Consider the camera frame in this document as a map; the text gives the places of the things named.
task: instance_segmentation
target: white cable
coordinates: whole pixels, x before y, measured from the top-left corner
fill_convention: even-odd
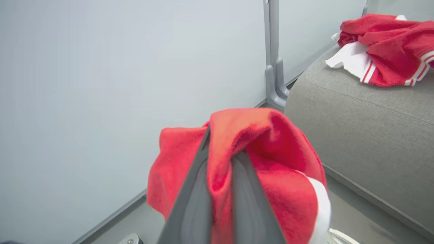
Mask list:
[[[344,234],[338,230],[329,228],[329,233],[331,234],[333,240],[336,241],[336,243],[338,243],[338,244],[360,244],[356,240],[354,240],[353,238],[349,237],[348,235],[346,235],[346,234]]]

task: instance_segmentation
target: gray sofa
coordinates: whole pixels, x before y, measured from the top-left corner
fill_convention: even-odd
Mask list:
[[[434,241],[434,72],[414,87],[361,84],[325,60],[292,87],[285,114],[328,175]]]

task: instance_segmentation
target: white wall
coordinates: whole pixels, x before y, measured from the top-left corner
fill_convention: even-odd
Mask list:
[[[369,0],[368,13],[405,15],[408,20],[434,20],[433,0]]]
[[[146,189],[162,128],[265,99],[262,0],[3,0],[0,33],[0,241],[72,243]]]
[[[365,0],[279,0],[279,57],[285,82],[335,45],[343,21],[362,16]]]

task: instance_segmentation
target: red towel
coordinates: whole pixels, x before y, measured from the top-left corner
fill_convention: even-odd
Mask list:
[[[330,206],[321,162],[303,132],[273,109],[229,109],[212,114],[201,128],[163,129],[149,174],[149,205],[167,219],[208,124],[213,244],[233,242],[230,159],[244,148],[289,243],[307,244],[315,231],[327,230],[330,216],[324,212]]]
[[[414,86],[434,65],[434,22],[396,20],[396,16],[367,14],[341,25],[340,47],[359,41],[371,58],[363,83]]]

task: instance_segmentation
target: floor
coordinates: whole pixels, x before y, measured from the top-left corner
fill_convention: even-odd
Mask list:
[[[262,107],[283,111],[267,103]],[[330,176],[327,184],[332,204],[331,228],[360,244],[432,244]],[[133,204],[82,244],[117,244],[130,233],[137,233],[144,244],[155,244],[164,218],[145,201],[143,198]]]

